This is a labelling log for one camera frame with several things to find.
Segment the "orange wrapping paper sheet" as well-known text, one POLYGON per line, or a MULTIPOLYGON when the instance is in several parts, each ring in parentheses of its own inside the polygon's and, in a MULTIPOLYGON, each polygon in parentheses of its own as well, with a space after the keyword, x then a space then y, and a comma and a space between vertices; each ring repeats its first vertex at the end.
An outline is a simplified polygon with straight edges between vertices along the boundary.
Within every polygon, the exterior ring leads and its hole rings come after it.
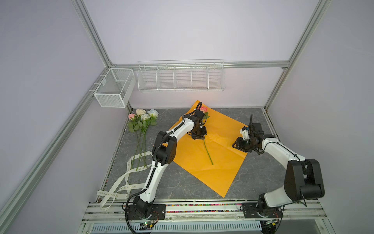
POLYGON ((171 182, 178 183, 191 176, 225 198, 246 158, 246 153, 232 148, 234 141, 241 136, 244 124, 206 107, 210 117, 205 123, 207 135, 204 140, 214 165, 209 161, 203 140, 193 140, 185 135, 178 141, 176 157, 164 176, 172 176, 171 182))

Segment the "white fake rose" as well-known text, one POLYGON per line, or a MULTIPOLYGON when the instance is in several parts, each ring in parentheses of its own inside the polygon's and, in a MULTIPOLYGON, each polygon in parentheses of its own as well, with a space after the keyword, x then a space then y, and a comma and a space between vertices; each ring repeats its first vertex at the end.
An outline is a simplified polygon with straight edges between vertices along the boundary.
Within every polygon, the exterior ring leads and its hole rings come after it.
POLYGON ((146 133, 147 133, 147 130, 149 128, 150 125, 154 126, 157 124, 157 118, 159 116, 159 113, 154 110, 154 109, 151 109, 149 111, 146 111, 144 109, 137 109, 137 110, 140 110, 142 115, 141 115, 141 119, 142 119, 142 123, 143 123, 143 127, 142 127, 142 151, 141 151, 141 154, 140 154, 140 160, 143 162, 144 164, 144 167, 147 165, 146 163, 146 151, 147 151, 147 146, 146 146, 146 133))

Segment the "dark pink fake rose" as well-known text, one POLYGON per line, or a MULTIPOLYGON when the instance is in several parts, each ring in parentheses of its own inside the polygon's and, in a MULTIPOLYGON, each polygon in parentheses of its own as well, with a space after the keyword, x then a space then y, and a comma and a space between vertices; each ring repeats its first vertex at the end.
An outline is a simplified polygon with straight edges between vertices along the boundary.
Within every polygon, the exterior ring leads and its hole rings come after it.
MULTIPOLYGON (((208 108, 206 106, 201 106, 200 111, 202 111, 204 113, 203 122, 205 124, 206 120, 210 117, 209 113, 208 113, 208 108)), ((214 165, 212 157, 211 157, 210 152, 209 152, 208 147, 207 147, 207 143, 206 143, 205 140, 203 140, 203 142, 204 142, 204 147, 205 147, 206 153, 208 155, 209 161, 210 161, 211 165, 214 165)))

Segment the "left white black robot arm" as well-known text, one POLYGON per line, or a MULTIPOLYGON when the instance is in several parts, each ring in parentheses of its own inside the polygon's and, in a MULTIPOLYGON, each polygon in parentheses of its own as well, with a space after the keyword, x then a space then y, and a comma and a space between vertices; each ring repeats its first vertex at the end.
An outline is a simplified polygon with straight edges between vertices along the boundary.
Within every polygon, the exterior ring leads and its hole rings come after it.
POLYGON ((130 195, 124 207, 125 215, 128 214, 130 202, 136 212, 144 218, 152 216, 152 206, 157 187, 161 177, 176 156, 177 143, 184 135, 189 135, 193 140, 204 140, 207 135, 205 127, 205 113, 201 110, 202 102, 195 109, 182 116, 182 121, 174 128, 163 132, 156 137, 152 150, 152 165, 144 187, 140 192, 130 195))

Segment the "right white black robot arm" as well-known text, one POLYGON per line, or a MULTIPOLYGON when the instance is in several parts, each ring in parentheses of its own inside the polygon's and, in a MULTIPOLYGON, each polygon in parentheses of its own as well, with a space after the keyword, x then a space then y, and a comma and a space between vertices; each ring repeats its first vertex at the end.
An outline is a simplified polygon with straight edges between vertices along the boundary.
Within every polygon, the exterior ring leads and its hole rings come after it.
POLYGON ((324 197, 322 172, 317 160, 307 159, 286 147, 272 134, 265 134, 260 123, 251 122, 240 130, 240 134, 233 148, 258 155, 268 153, 286 169, 280 188, 259 195, 255 210, 260 216, 270 216, 284 205, 324 197))

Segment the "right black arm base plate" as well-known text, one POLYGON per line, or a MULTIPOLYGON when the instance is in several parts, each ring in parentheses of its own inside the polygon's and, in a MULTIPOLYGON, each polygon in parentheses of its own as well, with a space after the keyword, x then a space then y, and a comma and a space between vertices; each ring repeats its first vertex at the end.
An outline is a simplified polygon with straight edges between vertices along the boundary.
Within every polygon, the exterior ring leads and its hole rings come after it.
POLYGON ((244 202, 241 204, 240 210, 245 218, 282 218, 283 212, 280 207, 269 208, 264 206, 261 208, 256 202, 244 202))

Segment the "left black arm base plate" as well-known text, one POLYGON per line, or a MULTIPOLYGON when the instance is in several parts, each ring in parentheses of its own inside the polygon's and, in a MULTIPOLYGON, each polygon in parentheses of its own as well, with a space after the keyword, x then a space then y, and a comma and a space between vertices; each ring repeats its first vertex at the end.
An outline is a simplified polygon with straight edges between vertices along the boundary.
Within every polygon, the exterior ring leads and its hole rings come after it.
POLYGON ((145 215, 137 211, 132 204, 124 210, 128 220, 164 220, 166 216, 165 204, 153 204, 150 213, 145 215))

